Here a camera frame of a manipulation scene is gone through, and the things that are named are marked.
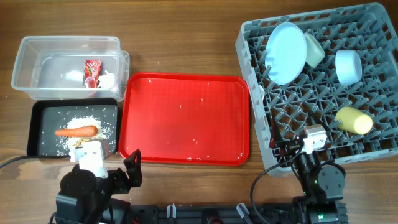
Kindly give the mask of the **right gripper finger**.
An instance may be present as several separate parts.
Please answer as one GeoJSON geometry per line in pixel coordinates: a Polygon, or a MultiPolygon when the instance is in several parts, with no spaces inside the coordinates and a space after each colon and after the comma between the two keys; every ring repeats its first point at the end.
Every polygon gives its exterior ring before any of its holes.
{"type": "Polygon", "coordinates": [[[270,148],[278,148],[282,145],[283,139],[279,131],[279,127],[277,122],[275,121],[275,118],[272,117],[271,119],[271,140],[270,140],[270,148]]]}
{"type": "Polygon", "coordinates": [[[313,124],[320,124],[325,129],[325,131],[330,130],[329,127],[322,120],[320,120],[313,111],[309,111],[308,115],[313,124]]]}

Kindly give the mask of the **yellow plastic cup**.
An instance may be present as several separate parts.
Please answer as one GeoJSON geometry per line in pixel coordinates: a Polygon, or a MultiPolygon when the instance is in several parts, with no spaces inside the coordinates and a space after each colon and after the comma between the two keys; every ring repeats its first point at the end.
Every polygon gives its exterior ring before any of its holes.
{"type": "Polygon", "coordinates": [[[339,129],[355,134],[366,134],[373,127],[372,118],[352,107],[341,108],[335,116],[336,121],[340,121],[339,129]]]}

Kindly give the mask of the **orange carrot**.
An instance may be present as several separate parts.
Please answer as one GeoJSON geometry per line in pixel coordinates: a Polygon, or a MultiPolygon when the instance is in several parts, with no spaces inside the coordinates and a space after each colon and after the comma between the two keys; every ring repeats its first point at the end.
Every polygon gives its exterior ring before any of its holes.
{"type": "Polygon", "coordinates": [[[56,136],[66,136],[66,137],[93,137],[98,133],[96,126],[83,126],[74,129],[59,129],[55,131],[56,136]]]}

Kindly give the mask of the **rice and food scraps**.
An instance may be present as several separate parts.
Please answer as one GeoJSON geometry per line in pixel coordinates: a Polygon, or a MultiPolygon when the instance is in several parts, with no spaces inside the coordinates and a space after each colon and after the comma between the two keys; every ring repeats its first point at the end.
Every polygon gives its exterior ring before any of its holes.
{"type": "Polygon", "coordinates": [[[106,140],[109,151],[116,150],[118,108],[115,105],[48,107],[43,110],[37,153],[43,156],[67,156],[89,140],[106,140]],[[90,138],[56,136],[59,129],[96,126],[90,138]]]}

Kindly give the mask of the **light blue bowl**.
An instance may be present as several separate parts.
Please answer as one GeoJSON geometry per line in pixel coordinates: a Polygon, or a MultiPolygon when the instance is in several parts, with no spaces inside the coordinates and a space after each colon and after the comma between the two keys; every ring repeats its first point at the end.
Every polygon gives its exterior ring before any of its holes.
{"type": "Polygon", "coordinates": [[[342,85],[352,85],[362,77],[362,64],[355,50],[338,50],[335,55],[335,67],[338,81],[342,85]]]}

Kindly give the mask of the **green bowl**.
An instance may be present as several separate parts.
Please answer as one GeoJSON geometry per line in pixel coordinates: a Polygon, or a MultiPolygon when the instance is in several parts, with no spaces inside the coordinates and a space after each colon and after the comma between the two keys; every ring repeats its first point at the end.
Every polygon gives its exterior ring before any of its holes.
{"type": "Polygon", "coordinates": [[[307,43],[306,63],[315,68],[324,59],[325,51],[313,35],[306,32],[304,36],[307,43]]]}

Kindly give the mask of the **light blue plate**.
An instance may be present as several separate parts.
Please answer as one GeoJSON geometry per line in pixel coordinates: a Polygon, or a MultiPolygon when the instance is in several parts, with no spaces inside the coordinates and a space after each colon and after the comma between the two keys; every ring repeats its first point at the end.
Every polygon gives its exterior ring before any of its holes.
{"type": "Polygon", "coordinates": [[[270,67],[268,77],[278,85],[296,79],[304,68],[307,42],[301,29],[291,22],[279,24],[266,44],[265,67],[270,67]]]}

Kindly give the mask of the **white tissue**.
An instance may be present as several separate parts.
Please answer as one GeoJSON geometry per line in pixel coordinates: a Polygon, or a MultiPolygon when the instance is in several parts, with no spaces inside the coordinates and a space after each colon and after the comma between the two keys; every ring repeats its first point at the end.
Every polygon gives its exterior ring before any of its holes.
{"type": "Polygon", "coordinates": [[[98,77],[98,88],[109,89],[114,86],[115,83],[115,74],[110,73],[107,70],[104,75],[100,75],[98,77]]]}

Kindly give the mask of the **red snack wrapper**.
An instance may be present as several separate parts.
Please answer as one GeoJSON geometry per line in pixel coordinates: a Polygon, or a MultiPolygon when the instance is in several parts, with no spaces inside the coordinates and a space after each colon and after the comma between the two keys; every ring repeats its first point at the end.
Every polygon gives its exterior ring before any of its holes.
{"type": "Polygon", "coordinates": [[[101,75],[101,60],[85,60],[83,84],[86,88],[97,88],[101,75]]]}

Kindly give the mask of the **white plastic spoon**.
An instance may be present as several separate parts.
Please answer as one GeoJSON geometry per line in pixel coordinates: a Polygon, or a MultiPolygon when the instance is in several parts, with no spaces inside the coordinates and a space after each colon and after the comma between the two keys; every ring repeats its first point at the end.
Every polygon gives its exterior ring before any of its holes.
{"type": "Polygon", "coordinates": [[[259,91],[260,91],[260,94],[261,94],[261,100],[264,100],[264,97],[265,97],[265,90],[264,90],[264,88],[263,88],[262,86],[260,86],[260,85],[259,85],[259,91]]]}

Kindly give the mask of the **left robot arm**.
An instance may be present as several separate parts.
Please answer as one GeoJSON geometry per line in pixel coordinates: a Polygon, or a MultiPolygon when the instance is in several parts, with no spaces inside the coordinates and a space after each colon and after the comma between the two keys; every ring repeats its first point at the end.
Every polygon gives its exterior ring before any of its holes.
{"type": "Polygon", "coordinates": [[[75,165],[60,182],[56,197],[57,211],[50,223],[127,223],[131,204],[111,198],[127,194],[142,184],[141,152],[135,150],[123,160],[126,170],[107,172],[107,178],[75,165]]]}

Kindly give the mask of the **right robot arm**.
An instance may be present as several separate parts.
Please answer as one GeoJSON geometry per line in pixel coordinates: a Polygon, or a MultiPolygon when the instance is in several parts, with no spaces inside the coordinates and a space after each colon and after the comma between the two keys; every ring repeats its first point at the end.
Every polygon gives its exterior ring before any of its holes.
{"type": "Polygon", "coordinates": [[[320,162],[318,151],[326,149],[330,128],[315,113],[308,113],[311,126],[296,139],[284,140],[275,119],[271,120],[270,147],[294,158],[290,166],[298,178],[303,195],[291,204],[275,205],[274,220],[279,223],[348,223],[343,199],[346,172],[334,160],[320,162]]]}

